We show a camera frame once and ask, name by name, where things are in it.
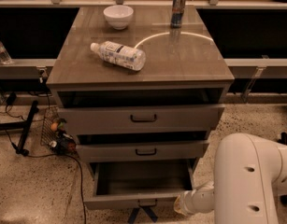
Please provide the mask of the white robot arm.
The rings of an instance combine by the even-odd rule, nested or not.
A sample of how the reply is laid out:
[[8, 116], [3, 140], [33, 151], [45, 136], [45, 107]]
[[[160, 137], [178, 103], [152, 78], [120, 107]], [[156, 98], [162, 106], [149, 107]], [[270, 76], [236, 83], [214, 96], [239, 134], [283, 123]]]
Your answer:
[[287, 195], [287, 145], [247, 133], [224, 137], [214, 179], [184, 191], [174, 210], [184, 216], [213, 212], [215, 224], [279, 224], [275, 198]]

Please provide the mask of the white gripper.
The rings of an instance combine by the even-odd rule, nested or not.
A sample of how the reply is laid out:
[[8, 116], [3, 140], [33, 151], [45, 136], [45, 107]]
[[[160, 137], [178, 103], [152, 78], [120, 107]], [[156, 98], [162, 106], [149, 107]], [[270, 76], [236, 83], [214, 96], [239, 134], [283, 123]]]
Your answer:
[[214, 210], [214, 182], [183, 191], [174, 202], [174, 210], [184, 216], [206, 214]]

